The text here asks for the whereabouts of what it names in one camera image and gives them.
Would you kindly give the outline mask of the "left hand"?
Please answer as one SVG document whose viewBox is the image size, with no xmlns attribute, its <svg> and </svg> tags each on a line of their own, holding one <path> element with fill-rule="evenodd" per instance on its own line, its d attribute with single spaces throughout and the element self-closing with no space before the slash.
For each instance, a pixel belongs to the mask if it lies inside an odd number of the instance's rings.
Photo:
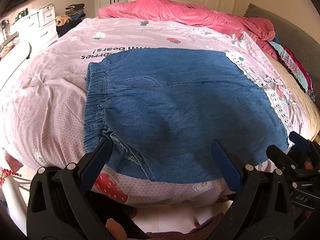
<svg viewBox="0 0 320 240">
<path fill-rule="evenodd" d="M 110 218 L 107 220 L 106 228 L 116 240 L 127 240 L 125 230 L 114 219 Z"/>
</svg>

